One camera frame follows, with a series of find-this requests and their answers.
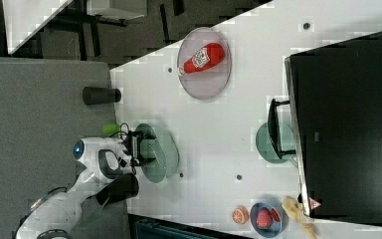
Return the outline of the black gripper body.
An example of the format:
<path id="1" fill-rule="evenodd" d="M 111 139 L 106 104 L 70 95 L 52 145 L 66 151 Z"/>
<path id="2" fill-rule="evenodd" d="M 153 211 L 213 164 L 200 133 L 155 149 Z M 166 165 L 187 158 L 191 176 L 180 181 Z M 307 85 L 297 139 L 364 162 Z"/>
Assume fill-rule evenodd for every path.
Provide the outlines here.
<path id="1" fill-rule="evenodd" d="M 122 143 L 126 148 L 126 154 L 131 157 L 131 166 L 139 165 L 139 140 L 140 135 L 130 130 Z"/>

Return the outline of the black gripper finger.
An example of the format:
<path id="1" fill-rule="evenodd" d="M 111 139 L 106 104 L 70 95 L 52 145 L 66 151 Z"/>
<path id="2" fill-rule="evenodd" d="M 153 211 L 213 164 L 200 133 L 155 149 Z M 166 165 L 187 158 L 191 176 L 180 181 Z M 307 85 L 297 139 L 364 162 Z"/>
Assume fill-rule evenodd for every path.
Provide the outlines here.
<path id="1" fill-rule="evenodd" d="M 135 136 L 141 139 L 156 139 L 155 135 L 151 133 L 147 133 L 147 132 L 142 132 L 142 131 L 137 131 L 135 133 Z"/>
<path id="2" fill-rule="evenodd" d="M 138 163 L 135 164 L 135 166 L 139 166 L 139 167 L 142 167 L 142 166 L 145 166 L 149 163 L 151 163 L 152 161 L 154 161 L 156 158 L 144 158 L 144 159 L 141 159 L 138 161 Z"/>

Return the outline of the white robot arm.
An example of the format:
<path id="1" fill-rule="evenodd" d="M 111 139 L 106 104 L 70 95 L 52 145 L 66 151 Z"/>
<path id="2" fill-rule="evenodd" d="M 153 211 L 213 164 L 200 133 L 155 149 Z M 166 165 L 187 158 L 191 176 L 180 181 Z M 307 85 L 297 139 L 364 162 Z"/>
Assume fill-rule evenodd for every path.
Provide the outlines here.
<path id="1" fill-rule="evenodd" d="M 125 139 L 86 137 L 76 142 L 74 158 L 85 169 L 69 189 L 55 188 L 37 200 L 21 219 L 12 239 L 73 239 L 86 199 L 100 204 L 138 194 L 136 169 L 156 159 L 156 137 L 131 131 Z"/>

